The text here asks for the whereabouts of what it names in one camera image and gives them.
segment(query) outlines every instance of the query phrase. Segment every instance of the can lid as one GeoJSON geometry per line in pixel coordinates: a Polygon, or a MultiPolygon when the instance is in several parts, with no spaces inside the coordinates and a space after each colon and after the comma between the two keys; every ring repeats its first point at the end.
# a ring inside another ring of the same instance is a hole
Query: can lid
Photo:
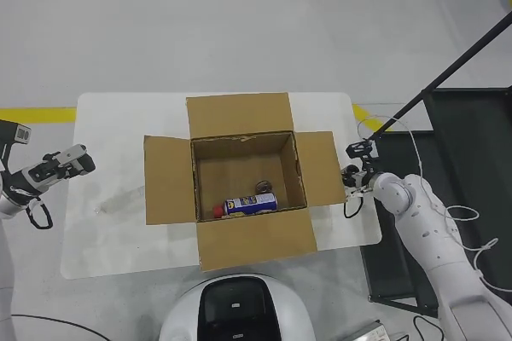
{"type": "Polygon", "coordinates": [[[224,208],[221,205],[216,205],[212,208],[215,218],[221,218],[224,215],[224,208]]]}

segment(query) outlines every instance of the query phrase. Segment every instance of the black shelf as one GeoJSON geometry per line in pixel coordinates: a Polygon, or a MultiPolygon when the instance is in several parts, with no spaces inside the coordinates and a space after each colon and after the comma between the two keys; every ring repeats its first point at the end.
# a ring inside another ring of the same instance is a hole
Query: black shelf
{"type": "MultiPolygon", "coordinates": [[[[512,24],[512,11],[417,94],[394,117],[402,118],[423,101],[433,131],[414,132],[423,174],[445,205],[466,205],[480,212],[472,222],[457,222],[463,243],[480,247],[479,265],[488,281],[512,288],[512,85],[508,88],[439,89],[438,87],[512,24]]],[[[415,152],[406,132],[385,132],[388,120],[372,137],[381,168],[404,177],[418,174],[415,152]]],[[[383,238],[361,252],[370,300],[436,316],[438,303],[428,279],[405,250],[393,216],[376,202],[383,238]],[[415,298],[416,306],[396,302],[415,298]]],[[[474,252],[468,252],[472,261],[474,252]]],[[[512,304],[512,293],[497,292],[512,304]]]]}

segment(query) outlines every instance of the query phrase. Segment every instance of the black cable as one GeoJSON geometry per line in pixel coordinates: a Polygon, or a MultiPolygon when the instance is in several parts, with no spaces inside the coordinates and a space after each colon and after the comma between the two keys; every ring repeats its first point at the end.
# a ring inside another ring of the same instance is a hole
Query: black cable
{"type": "Polygon", "coordinates": [[[444,341],[445,335],[444,335],[444,331],[442,330],[442,328],[440,328],[440,327],[438,327],[437,325],[433,324],[431,321],[427,320],[427,319],[426,319],[426,318],[424,318],[423,316],[418,315],[418,316],[415,316],[415,317],[413,318],[413,325],[414,325],[414,327],[416,328],[417,333],[419,333],[419,336],[421,337],[421,340],[422,340],[422,341],[424,341],[424,340],[425,340],[425,338],[423,337],[423,334],[421,333],[421,331],[419,330],[419,327],[417,326],[417,323],[416,323],[416,322],[417,322],[417,319],[421,319],[421,320],[423,320],[423,321],[427,322],[429,325],[436,327],[436,329],[438,329],[438,330],[440,331],[440,334],[442,334],[442,336],[441,336],[441,338],[440,338],[440,341],[444,341]]]}
{"type": "Polygon", "coordinates": [[[104,335],[100,334],[99,332],[95,332],[93,329],[89,329],[88,327],[84,327],[84,326],[81,326],[81,325],[79,325],[77,323],[73,323],[73,322],[69,322],[69,321],[52,319],[50,317],[35,316],[35,315],[24,315],[24,314],[12,314],[11,316],[12,317],[28,317],[30,319],[39,319],[39,320],[47,320],[47,321],[53,321],[53,322],[58,322],[58,323],[64,323],[66,325],[70,325],[70,326],[74,326],[74,327],[78,327],[78,328],[84,329],[87,332],[92,332],[95,335],[100,336],[102,339],[104,339],[106,341],[112,341],[111,339],[105,337],[104,335]]]}
{"type": "Polygon", "coordinates": [[[353,214],[348,216],[347,215],[347,203],[343,203],[343,217],[345,217],[346,219],[351,219],[352,217],[355,217],[360,212],[360,210],[362,210],[363,204],[364,204],[364,198],[360,197],[360,205],[358,205],[357,210],[353,214]]]}
{"type": "Polygon", "coordinates": [[[28,217],[28,220],[30,220],[32,226],[34,226],[37,229],[50,229],[53,228],[53,218],[51,218],[51,214],[49,213],[48,206],[46,206],[40,197],[36,197],[35,200],[37,200],[40,203],[40,206],[42,206],[42,210],[45,213],[45,217],[48,220],[47,226],[41,226],[36,222],[36,219],[34,219],[34,215],[32,214],[32,210],[30,209],[30,206],[27,206],[25,209],[26,216],[28,217]]]}

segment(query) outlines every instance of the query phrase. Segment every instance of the box flap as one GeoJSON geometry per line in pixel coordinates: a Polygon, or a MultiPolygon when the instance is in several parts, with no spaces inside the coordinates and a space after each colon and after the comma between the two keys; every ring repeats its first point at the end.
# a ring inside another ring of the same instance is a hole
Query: box flap
{"type": "Polygon", "coordinates": [[[195,221],[189,140],[144,137],[146,224],[195,221]]]}
{"type": "Polygon", "coordinates": [[[197,244],[205,271],[317,251],[307,209],[197,223],[197,244]]]}
{"type": "Polygon", "coordinates": [[[343,203],[345,189],[331,131],[296,133],[301,178],[308,206],[343,203]]]}
{"type": "Polygon", "coordinates": [[[287,93],[186,98],[191,138],[293,130],[287,93]]]}

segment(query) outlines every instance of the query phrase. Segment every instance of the robotic arm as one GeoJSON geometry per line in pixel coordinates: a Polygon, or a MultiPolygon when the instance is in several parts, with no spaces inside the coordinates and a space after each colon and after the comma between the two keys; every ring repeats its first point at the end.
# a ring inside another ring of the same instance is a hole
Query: robotic arm
{"type": "Polygon", "coordinates": [[[363,171],[348,166],[343,171],[344,183],[372,193],[394,215],[400,239],[436,293],[446,338],[512,340],[512,307],[493,294],[472,268],[456,242],[461,237],[455,221],[440,214],[445,212],[444,204],[420,176],[400,179],[377,171],[376,160],[369,156],[370,143],[356,143],[347,149],[352,159],[362,159],[363,171]]]}
{"type": "Polygon", "coordinates": [[[39,195],[63,179],[85,175],[95,169],[85,146],[78,144],[62,153],[46,154],[42,162],[10,174],[8,158],[11,146],[14,143],[27,144],[30,133],[30,129],[23,125],[0,120],[0,341],[15,341],[10,308],[14,288],[14,265],[2,219],[10,219],[20,211],[26,211],[36,228],[51,228],[51,216],[41,203],[39,195]],[[47,226],[38,225],[32,216],[34,203],[42,206],[47,216],[47,226]]]}

